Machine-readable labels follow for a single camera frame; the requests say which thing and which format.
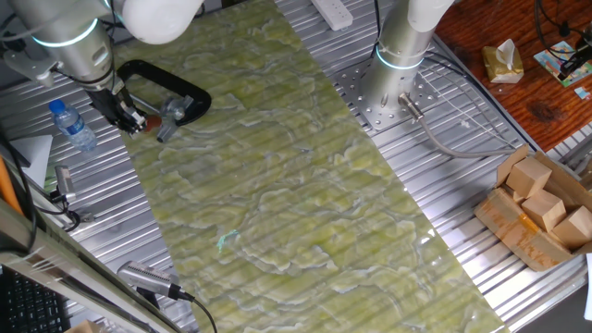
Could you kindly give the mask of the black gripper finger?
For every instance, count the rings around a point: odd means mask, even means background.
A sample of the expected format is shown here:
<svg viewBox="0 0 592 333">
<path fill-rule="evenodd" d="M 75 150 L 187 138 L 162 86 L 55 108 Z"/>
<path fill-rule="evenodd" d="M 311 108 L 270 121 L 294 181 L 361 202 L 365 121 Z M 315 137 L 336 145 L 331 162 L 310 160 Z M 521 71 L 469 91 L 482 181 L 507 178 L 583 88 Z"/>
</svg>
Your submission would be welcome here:
<svg viewBox="0 0 592 333">
<path fill-rule="evenodd" d="M 125 131 L 130 137 L 134 137 L 143 131 L 143 117 L 124 116 L 120 120 L 120 129 Z"/>
<path fill-rule="evenodd" d="M 127 101 L 127 117 L 143 117 L 143 129 L 147 126 L 146 114 L 138 109 L 133 102 Z"/>
</svg>

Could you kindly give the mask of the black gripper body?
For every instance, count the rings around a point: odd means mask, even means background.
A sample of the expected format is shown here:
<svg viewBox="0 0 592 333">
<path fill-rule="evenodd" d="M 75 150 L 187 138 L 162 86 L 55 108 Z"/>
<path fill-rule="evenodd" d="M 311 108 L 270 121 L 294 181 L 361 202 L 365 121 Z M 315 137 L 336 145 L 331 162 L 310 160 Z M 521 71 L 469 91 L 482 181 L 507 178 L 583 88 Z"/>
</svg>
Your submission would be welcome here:
<svg viewBox="0 0 592 333">
<path fill-rule="evenodd" d="M 120 78 L 114 78 L 114 86 L 107 85 L 100 91 L 88 91 L 92 106 L 111 124 L 120 129 L 120 120 L 127 115 L 127 101 L 133 102 Z"/>
</svg>

